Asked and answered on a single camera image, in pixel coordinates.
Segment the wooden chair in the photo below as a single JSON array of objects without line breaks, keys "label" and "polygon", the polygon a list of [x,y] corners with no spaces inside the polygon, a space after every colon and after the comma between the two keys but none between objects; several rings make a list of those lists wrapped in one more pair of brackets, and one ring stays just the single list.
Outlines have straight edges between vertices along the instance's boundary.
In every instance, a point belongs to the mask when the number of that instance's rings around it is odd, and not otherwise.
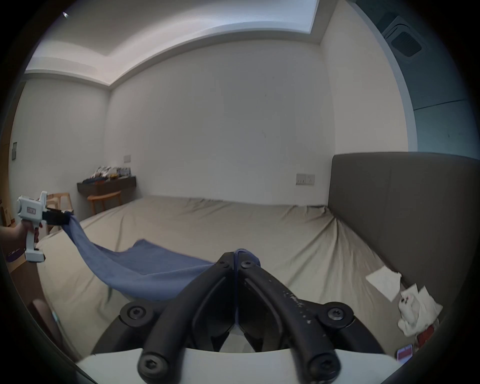
[{"label": "wooden chair", "polygon": [[[62,197],[65,197],[67,199],[67,209],[63,209],[63,211],[69,211],[73,213],[72,200],[68,192],[51,193],[50,195],[47,195],[47,207],[61,209]],[[47,234],[50,233],[53,227],[53,225],[47,226]]]},{"label": "wooden chair", "polygon": [[90,203],[92,203],[93,214],[96,215],[95,202],[97,202],[97,201],[100,201],[102,203],[102,208],[103,208],[104,211],[105,211],[105,201],[106,200],[114,199],[115,197],[117,197],[118,200],[119,200],[119,205],[122,205],[120,192],[121,191],[116,191],[116,192],[112,192],[112,193],[107,193],[106,195],[100,195],[100,196],[90,195],[90,196],[88,196],[87,200]]}]

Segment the electrical outlet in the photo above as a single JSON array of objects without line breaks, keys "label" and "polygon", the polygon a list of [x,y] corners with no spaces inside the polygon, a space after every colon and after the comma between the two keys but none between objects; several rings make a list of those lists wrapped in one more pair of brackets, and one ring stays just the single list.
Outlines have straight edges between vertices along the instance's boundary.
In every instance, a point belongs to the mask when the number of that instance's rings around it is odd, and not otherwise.
[{"label": "electrical outlet", "polygon": [[296,185],[305,185],[305,174],[297,173],[297,183]]},{"label": "electrical outlet", "polygon": [[315,175],[306,174],[305,175],[305,185],[314,185],[315,184]]}]

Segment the bed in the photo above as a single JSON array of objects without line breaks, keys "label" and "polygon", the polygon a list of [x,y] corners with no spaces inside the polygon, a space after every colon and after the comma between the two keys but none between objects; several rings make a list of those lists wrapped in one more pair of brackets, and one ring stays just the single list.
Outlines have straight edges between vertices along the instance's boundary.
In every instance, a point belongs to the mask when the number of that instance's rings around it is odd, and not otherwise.
[{"label": "bed", "polygon": [[[365,279],[384,263],[325,206],[257,205],[151,196],[82,222],[89,239],[115,251],[146,239],[175,252],[215,262],[246,248],[299,298],[341,301],[391,356],[409,344],[390,302]],[[102,283],[63,231],[39,243],[46,260],[38,274],[70,349],[84,358],[121,307],[133,300]]]}]

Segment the ceiling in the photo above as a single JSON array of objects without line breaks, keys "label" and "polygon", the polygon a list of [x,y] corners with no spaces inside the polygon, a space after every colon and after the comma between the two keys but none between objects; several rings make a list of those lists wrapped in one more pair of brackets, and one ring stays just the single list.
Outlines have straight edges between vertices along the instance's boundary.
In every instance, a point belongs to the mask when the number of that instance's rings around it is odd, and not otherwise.
[{"label": "ceiling", "polygon": [[69,76],[112,86],[135,69],[166,58],[169,52],[181,53],[179,47],[198,48],[199,41],[214,44],[225,41],[225,35],[236,34],[239,39],[239,33],[247,33],[245,38],[308,38],[322,5],[330,4],[333,12],[331,4],[335,3],[81,0],[66,10],[67,18],[61,15],[47,31],[25,73]]}]

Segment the air conditioner vent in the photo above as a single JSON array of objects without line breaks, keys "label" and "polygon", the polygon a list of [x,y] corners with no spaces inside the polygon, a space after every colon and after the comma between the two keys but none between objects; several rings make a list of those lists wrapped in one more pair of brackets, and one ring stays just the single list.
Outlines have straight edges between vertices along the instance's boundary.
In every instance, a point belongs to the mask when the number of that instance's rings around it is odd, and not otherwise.
[{"label": "air conditioner vent", "polygon": [[411,34],[403,31],[392,40],[392,46],[407,57],[412,57],[420,52],[421,45]]},{"label": "air conditioner vent", "polygon": [[[384,16],[382,25],[392,20],[395,14]],[[383,37],[398,60],[410,63],[427,50],[420,34],[400,16],[395,17],[382,32]]]}]

